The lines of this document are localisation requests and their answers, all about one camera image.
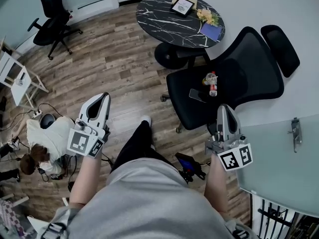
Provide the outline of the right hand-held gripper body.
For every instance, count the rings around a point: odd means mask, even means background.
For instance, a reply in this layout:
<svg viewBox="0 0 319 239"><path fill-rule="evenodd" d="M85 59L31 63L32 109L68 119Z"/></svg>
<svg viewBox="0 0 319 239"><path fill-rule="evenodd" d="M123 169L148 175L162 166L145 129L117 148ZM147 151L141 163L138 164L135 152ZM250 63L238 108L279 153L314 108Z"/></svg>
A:
<svg viewBox="0 0 319 239"><path fill-rule="evenodd" d="M241 169L253 163L251 145L241 131L234 134L218 131L205 141L205 154L215 155L225 171Z"/></svg>

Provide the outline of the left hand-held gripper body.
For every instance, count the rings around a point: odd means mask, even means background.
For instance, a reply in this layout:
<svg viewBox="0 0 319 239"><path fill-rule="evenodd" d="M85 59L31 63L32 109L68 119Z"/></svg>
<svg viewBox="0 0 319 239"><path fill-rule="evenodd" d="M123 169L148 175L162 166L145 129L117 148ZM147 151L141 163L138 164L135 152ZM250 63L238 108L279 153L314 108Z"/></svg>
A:
<svg viewBox="0 0 319 239"><path fill-rule="evenodd" d="M109 134L107 125L101 128L77 119L74 128L70 129L67 149L82 156L96 158L102 153Z"/></svg>

